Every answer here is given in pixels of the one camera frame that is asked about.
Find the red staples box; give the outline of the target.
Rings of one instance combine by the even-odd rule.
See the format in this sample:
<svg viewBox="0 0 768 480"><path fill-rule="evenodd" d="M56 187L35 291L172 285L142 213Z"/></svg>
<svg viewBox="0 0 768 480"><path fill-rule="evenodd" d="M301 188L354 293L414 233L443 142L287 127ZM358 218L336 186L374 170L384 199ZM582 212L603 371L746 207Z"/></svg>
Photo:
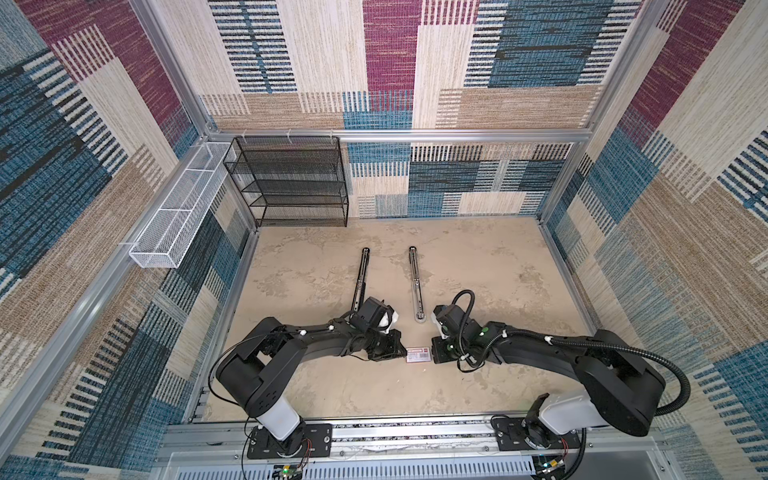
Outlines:
<svg viewBox="0 0 768 480"><path fill-rule="evenodd" d="M407 348L407 363L426 363L432 361L432 354L427 347Z"/></svg>

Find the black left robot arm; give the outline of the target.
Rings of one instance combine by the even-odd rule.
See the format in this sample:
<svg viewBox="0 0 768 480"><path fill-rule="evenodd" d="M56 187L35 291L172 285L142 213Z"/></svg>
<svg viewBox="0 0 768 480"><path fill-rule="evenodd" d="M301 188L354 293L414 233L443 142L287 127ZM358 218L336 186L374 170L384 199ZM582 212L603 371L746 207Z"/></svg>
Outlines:
<svg viewBox="0 0 768 480"><path fill-rule="evenodd" d="M358 310L318 325L287 325L266 317L217 362L214 378L248 417L284 442L302 428L302 418L284 395L298 367L357 352L373 362L404 358L398 318L393 307L373 297Z"/></svg>

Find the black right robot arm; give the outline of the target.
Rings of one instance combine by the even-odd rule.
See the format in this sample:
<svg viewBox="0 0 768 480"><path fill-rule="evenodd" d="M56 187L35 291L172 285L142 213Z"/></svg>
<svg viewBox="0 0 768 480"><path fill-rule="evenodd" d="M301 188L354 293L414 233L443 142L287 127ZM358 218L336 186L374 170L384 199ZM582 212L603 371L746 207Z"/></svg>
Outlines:
<svg viewBox="0 0 768 480"><path fill-rule="evenodd" d="M537 398L526 419L533 435L602 426L635 437L648 434L666 382L617 335L599 330L593 337L551 336L501 322L481 326L464 316L456 304L434 308L432 320L439 330L432 339L435 363L524 365L581 384L571 392Z"/></svg>

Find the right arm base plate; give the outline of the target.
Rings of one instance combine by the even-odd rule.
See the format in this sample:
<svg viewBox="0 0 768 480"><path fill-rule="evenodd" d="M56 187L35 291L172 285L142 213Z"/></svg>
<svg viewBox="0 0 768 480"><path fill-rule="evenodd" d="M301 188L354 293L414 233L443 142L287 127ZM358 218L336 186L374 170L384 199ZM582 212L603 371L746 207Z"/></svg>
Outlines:
<svg viewBox="0 0 768 480"><path fill-rule="evenodd" d="M581 437L571 431L558 435L538 421L528 423L524 417L493 415L490 425L500 451L561 450L575 452Z"/></svg>

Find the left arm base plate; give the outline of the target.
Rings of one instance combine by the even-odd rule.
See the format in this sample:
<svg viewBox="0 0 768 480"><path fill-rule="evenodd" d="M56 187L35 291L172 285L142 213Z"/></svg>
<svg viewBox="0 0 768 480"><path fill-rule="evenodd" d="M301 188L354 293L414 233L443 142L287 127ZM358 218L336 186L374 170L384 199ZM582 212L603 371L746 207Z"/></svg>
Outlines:
<svg viewBox="0 0 768 480"><path fill-rule="evenodd" d="M330 423L301 422L286 439L278 440L265 427L259 425L248 434L246 448L248 460L262 459L310 459L329 457L333 439L333 425Z"/></svg>

